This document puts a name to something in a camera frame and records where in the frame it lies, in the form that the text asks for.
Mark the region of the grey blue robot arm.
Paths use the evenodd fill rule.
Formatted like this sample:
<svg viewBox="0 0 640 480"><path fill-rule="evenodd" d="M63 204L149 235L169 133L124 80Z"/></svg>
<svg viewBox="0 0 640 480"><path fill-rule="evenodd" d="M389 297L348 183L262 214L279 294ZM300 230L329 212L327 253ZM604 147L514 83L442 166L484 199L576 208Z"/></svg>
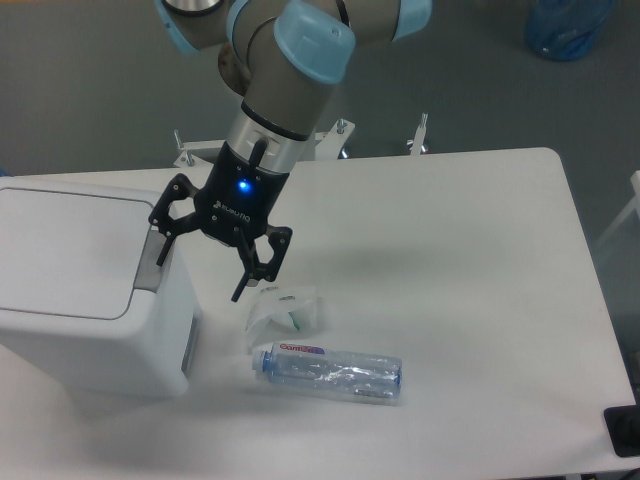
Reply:
<svg viewBox="0 0 640 480"><path fill-rule="evenodd" d="M160 1L176 47L227 44L248 72L239 113L202 187L175 176L149 221L172 245L200 231L238 251L242 286L273 281L293 232L268 217L354 50L422 30L429 1Z"/></svg>

